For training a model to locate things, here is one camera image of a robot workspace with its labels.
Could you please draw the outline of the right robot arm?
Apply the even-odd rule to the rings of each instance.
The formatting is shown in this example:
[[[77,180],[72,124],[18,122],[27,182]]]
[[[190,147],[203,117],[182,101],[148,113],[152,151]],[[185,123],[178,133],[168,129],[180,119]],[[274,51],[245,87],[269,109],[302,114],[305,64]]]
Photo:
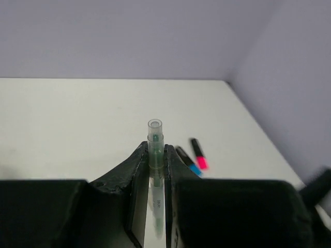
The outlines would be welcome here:
[[[330,168],[324,169],[317,177],[312,179],[299,194],[310,212],[313,223],[319,228],[330,230],[330,225],[323,222],[316,206],[325,198],[330,191]]]

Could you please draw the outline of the green clear pen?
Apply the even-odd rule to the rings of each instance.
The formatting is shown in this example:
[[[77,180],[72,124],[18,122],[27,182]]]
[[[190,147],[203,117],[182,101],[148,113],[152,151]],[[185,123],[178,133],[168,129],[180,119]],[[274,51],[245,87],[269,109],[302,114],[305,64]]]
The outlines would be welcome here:
[[[148,122],[147,146],[153,227],[157,239],[163,236],[164,222],[164,135],[162,121]]]

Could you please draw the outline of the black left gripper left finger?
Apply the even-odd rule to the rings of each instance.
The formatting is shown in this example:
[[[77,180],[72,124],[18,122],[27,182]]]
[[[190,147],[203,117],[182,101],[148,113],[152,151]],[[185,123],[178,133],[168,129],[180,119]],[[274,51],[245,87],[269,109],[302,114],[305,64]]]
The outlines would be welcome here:
[[[1,181],[1,247],[142,247],[148,152],[80,179]]]

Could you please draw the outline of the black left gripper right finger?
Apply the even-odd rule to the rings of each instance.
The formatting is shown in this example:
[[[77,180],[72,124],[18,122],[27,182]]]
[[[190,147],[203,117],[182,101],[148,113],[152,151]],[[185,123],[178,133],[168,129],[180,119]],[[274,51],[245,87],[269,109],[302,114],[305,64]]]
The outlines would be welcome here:
[[[313,247],[309,213],[283,180],[202,179],[164,148],[167,247]]]

